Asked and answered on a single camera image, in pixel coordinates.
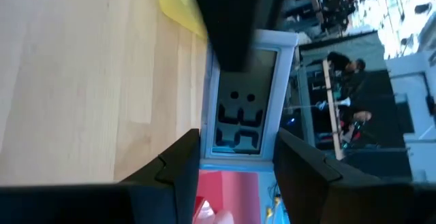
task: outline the person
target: person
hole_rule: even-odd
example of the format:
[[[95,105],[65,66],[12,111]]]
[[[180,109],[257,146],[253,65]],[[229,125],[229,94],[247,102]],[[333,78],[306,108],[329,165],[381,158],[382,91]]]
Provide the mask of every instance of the person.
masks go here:
[[[313,130],[315,133],[332,131],[330,113],[328,109],[311,108]],[[356,106],[339,106],[339,118],[344,142],[350,143],[360,136],[359,130],[372,118],[372,113]]]
[[[362,59],[350,61],[348,57],[338,52],[330,52],[327,61],[333,64],[335,71],[342,71],[343,73],[354,73],[356,70],[364,71],[367,66]]]
[[[283,23],[283,30],[292,29],[295,32],[300,32],[321,23],[321,32],[338,25],[344,31],[348,27],[348,16],[356,10],[353,6],[355,0],[322,1],[321,11],[324,18],[322,22],[316,17],[318,12],[312,10],[311,0],[297,0],[283,13],[283,17],[286,19]]]

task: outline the table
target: table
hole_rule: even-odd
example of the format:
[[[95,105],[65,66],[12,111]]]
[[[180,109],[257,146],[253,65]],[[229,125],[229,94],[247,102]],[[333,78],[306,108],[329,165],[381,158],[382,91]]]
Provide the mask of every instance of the table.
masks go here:
[[[206,41],[157,0],[0,8],[0,185],[120,180],[199,127]]]

